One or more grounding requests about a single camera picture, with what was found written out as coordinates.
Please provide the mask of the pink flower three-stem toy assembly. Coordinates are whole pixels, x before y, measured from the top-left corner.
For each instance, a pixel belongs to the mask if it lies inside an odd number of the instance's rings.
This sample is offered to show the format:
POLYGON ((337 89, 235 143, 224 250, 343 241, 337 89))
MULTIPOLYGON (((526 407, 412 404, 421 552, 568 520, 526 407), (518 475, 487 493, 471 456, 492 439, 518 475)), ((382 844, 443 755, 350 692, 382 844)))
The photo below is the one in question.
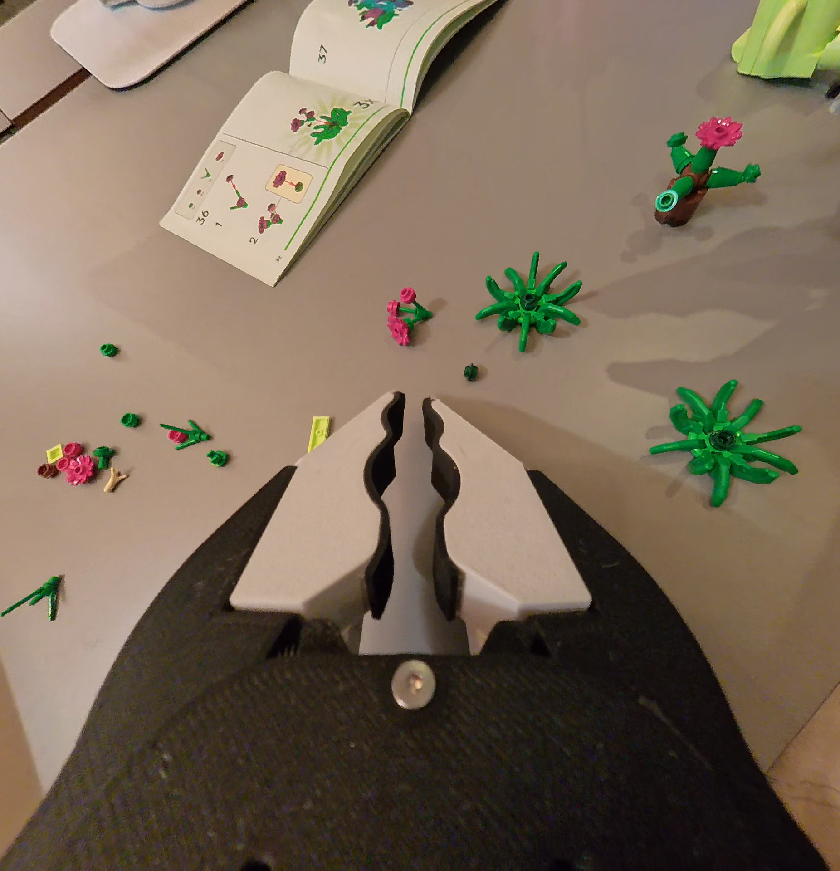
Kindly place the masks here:
POLYGON ((655 200, 657 223, 673 227, 687 224, 708 190, 753 183, 762 174, 759 165, 753 164, 743 171, 713 168, 719 149, 732 147, 742 136, 742 124, 731 117, 711 117, 698 127, 696 136, 701 144, 696 153, 685 147, 684 132, 676 133, 666 142, 677 177, 655 200))

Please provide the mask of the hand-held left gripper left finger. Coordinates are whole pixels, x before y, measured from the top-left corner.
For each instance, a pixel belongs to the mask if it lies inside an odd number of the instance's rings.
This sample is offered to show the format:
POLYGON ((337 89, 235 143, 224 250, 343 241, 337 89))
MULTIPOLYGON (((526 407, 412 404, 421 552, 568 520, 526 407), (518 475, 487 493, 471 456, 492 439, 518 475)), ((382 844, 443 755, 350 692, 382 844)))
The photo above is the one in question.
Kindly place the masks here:
POLYGON ((382 493, 396 476, 405 397, 373 402, 295 465, 230 604, 335 623, 358 652, 366 612, 380 618, 394 577, 382 493))

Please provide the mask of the open instruction booklet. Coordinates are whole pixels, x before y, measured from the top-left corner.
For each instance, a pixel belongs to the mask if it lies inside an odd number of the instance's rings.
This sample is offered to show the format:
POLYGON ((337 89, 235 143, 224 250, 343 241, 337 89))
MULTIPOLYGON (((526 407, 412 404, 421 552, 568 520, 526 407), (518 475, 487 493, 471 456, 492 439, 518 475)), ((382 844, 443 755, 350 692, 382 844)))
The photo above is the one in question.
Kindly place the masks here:
POLYGON ((288 73, 240 101, 161 226, 268 286, 410 118, 431 63, 491 1, 315 1, 288 73))

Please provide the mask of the lime green toy pot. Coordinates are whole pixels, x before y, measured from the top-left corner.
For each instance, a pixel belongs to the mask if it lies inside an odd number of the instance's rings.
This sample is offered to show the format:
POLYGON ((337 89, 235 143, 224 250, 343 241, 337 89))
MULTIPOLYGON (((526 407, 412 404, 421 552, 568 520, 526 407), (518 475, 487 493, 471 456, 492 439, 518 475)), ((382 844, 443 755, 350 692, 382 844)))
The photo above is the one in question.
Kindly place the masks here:
POLYGON ((741 74, 763 79, 840 73, 840 1, 761 1, 731 57, 741 74))

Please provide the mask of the green spiky toy leaf plant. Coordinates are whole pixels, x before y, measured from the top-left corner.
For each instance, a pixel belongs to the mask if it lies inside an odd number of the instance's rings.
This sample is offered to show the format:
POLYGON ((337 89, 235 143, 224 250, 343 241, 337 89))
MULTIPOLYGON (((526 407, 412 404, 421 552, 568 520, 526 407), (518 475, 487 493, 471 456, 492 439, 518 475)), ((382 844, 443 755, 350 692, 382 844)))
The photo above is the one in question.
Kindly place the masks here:
POLYGON ((686 387, 677 389, 682 403, 670 409, 669 418, 683 439, 654 446, 652 455, 686 451, 692 455, 688 470, 693 475, 713 479, 711 505, 721 506, 728 498, 733 478, 753 484, 771 484, 782 472, 795 475, 798 469, 784 457, 761 448, 763 442, 777 441, 799 433, 798 425, 765 433, 749 433, 745 427, 763 409, 764 402, 754 399, 746 410, 731 417, 728 404, 739 383, 725 382, 713 401, 705 401, 686 387))
POLYGON ((555 332, 558 321, 566 321, 572 326, 581 324, 578 315, 568 309, 567 304, 580 292, 582 280, 575 280, 563 289, 552 290, 553 282, 568 264, 566 261, 557 263, 540 279, 537 276, 539 256, 539 252, 533 253, 527 278, 512 267, 504 270, 505 277, 512 284, 510 291, 502 289, 492 276, 487 276, 485 286, 493 303, 475 315, 477 321, 496 317, 498 329, 504 333, 517 329, 520 353, 525 351, 532 331, 549 335, 555 332))

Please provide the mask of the thin green toy stem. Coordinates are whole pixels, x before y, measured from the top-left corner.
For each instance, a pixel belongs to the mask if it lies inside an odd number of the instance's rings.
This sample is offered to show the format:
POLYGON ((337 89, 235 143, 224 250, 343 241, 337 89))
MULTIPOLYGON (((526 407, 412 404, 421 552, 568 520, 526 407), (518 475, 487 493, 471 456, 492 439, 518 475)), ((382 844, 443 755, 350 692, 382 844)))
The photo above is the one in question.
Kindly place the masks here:
POLYGON ((54 622, 58 615, 59 594, 62 584, 62 576, 51 576, 37 589, 33 590, 28 595, 22 597, 17 602, 11 604, 0 614, 5 617, 8 614, 16 611, 23 605, 34 606, 41 601, 47 602, 47 618, 49 622, 54 622))

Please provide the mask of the pink toy flower cluster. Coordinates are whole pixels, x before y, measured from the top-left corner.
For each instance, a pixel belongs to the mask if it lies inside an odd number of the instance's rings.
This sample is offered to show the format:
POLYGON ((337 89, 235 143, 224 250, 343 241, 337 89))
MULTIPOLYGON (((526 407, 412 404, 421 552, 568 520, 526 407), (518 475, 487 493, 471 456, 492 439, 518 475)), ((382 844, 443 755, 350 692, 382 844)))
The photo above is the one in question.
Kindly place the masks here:
POLYGON ((414 327, 428 321, 433 313, 417 300, 414 288, 403 288, 398 299, 387 304, 388 328, 400 346, 408 346, 414 327))

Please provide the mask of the pink toy flower with stem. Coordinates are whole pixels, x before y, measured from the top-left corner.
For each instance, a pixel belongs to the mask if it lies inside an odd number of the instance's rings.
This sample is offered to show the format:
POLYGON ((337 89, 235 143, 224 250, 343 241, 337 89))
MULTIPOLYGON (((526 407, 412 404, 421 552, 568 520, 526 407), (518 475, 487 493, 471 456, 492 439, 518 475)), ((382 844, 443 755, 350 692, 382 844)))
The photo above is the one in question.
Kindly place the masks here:
POLYGON ((211 441, 213 438, 191 419, 187 420, 185 429, 166 423, 161 423, 160 426, 168 432, 168 438, 173 442, 175 450, 184 450, 192 445, 211 441))

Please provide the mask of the grey table mat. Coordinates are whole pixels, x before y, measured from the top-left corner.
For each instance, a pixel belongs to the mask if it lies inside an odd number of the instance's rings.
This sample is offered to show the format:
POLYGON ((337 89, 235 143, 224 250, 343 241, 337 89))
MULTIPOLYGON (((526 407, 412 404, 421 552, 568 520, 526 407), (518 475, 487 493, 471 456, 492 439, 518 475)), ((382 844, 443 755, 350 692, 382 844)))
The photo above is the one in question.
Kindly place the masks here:
POLYGON ((149 78, 241 1, 78 1, 51 28, 55 42, 111 89, 149 78))

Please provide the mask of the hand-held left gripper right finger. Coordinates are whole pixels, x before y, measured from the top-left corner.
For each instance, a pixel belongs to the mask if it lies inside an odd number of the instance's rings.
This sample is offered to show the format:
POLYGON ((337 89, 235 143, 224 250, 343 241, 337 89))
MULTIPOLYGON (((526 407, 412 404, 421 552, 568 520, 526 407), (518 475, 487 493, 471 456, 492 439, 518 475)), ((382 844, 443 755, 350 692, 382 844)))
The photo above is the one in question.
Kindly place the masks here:
POLYGON ((436 518, 433 580, 448 620, 480 653, 495 625, 584 611, 589 593, 532 480, 514 456, 441 401, 423 402, 436 518))

